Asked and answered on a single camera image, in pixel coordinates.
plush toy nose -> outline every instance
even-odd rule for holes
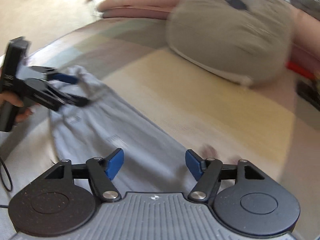
[[[247,5],[241,0],[226,0],[226,2],[237,10],[248,10]]]

gray gripper base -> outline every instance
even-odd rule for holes
[[[182,193],[134,193],[104,203],[94,217],[72,233],[41,238],[17,233],[12,240],[249,240],[220,225],[204,204]],[[290,234],[273,240],[295,240]]]

red object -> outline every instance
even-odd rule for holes
[[[293,63],[292,61],[289,61],[287,63],[287,69],[290,69],[308,79],[315,79],[315,75],[313,73],[311,73],[310,71],[306,70],[303,67],[300,67],[299,65]]]

beige pillow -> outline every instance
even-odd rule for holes
[[[183,0],[169,15],[167,41],[194,64],[252,85],[285,68],[292,26],[284,0]]]

black cable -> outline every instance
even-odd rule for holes
[[[10,173],[7,169],[7,166],[5,166],[5,163],[3,161],[3,159],[1,158],[0,156],[0,168],[1,168],[1,165],[3,166],[4,168],[4,171],[5,173],[7,174],[7,177],[8,177],[8,180],[9,180],[9,183],[10,183],[10,189],[7,187],[7,185],[5,184],[4,182],[4,179],[3,179],[3,176],[2,176],[2,172],[1,172],[1,169],[0,169],[0,179],[1,179],[1,182],[2,182],[2,185],[4,186],[5,190],[7,192],[11,192],[13,190],[13,183],[12,183],[12,179],[11,179],[11,176],[10,176]],[[0,205],[0,208],[8,208],[9,206],[7,205]]]

